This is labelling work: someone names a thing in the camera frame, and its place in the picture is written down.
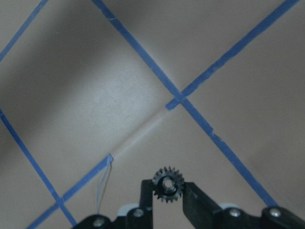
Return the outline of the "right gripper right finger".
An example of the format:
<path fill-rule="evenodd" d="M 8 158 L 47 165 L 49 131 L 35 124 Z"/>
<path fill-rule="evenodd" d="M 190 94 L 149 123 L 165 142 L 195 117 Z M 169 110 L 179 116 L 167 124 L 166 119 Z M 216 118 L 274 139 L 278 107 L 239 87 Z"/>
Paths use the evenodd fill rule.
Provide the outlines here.
<path fill-rule="evenodd" d="M 194 182 L 186 182 L 183 191 L 183 213 L 195 229 L 215 229 L 222 208 Z"/>

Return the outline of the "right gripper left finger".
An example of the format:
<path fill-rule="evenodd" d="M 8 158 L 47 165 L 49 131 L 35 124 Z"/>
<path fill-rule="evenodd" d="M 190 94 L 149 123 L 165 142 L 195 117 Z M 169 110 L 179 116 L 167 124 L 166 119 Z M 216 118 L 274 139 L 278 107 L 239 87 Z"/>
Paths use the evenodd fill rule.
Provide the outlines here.
<path fill-rule="evenodd" d="M 143 210 L 143 215 L 140 217 L 141 229 L 153 228 L 153 188 L 152 180 L 147 179 L 141 182 L 141 193 L 139 208 Z"/>

